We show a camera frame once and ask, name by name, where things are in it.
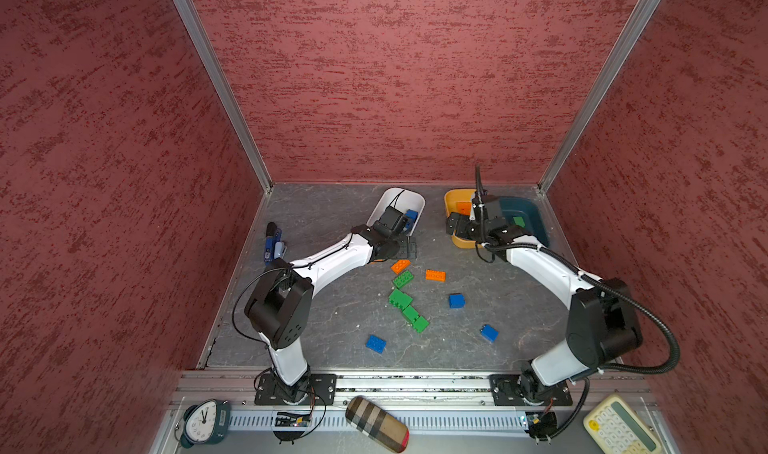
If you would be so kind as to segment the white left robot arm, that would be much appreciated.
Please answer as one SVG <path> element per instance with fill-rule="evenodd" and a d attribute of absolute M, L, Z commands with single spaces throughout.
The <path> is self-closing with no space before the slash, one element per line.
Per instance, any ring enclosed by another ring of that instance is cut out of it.
<path fill-rule="evenodd" d="M 280 382 L 294 388 L 309 372 L 301 335 L 314 296 L 354 269 L 395 258 L 405 237 L 359 225 L 324 250 L 292 262 L 277 259 L 265 268 L 249 291 L 243 313 L 258 340 L 267 345 Z"/>

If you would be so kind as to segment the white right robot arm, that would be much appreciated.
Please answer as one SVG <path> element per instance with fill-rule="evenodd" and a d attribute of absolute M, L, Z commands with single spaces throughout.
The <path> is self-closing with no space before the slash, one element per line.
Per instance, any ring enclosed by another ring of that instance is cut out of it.
<path fill-rule="evenodd" d="M 452 213 L 446 219 L 446 231 L 525 271 L 568 308 L 564 339 L 521 370 L 518 395 L 527 403 L 549 401 L 566 380 L 585 378 L 642 345 L 634 307 L 613 293 L 629 293 L 623 281 L 597 277 L 590 283 L 589 273 L 522 227 L 498 221 L 494 224 L 490 230 L 468 215 Z"/>

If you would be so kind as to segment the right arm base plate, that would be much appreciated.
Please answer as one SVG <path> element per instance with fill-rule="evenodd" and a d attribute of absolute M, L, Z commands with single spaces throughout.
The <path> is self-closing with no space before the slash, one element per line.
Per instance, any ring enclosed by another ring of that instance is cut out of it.
<path fill-rule="evenodd" d="M 545 386 L 532 374 L 493 374 L 489 376 L 495 406 L 571 406 L 572 397 L 565 381 Z"/>

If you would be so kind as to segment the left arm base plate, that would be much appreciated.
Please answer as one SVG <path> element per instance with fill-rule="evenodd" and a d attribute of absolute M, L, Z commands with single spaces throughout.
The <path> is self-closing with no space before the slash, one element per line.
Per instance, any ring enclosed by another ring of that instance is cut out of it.
<path fill-rule="evenodd" d="M 272 371 L 254 380 L 254 404 L 257 406 L 309 406 L 320 407 L 334 403 L 338 376 L 335 374 L 305 374 L 289 386 Z"/>

